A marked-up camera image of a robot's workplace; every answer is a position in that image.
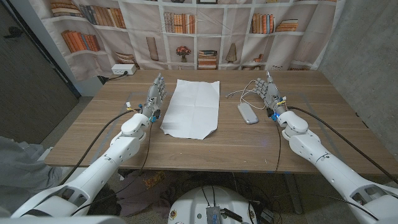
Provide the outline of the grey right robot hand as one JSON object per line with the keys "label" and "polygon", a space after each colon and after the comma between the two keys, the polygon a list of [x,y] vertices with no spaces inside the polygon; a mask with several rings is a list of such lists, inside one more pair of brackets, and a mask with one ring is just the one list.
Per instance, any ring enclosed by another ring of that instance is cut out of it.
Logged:
{"label": "grey right robot hand", "polygon": [[286,97],[282,97],[275,85],[270,71],[266,73],[266,79],[258,78],[255,80],[254,91],[263,99],[267,112],[275,117],[279,117],[287,111],[285,105]]}

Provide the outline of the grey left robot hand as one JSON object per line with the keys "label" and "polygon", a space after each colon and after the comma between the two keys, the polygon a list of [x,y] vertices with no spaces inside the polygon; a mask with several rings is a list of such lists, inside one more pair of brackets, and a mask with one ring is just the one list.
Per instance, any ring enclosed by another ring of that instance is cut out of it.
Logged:
{"label": "grey left robot hand", "polygon": [[159,73],[149,88],[147,100],[142,107],[142,114],[151,118],[162,106],[166,94],[164,77]]}

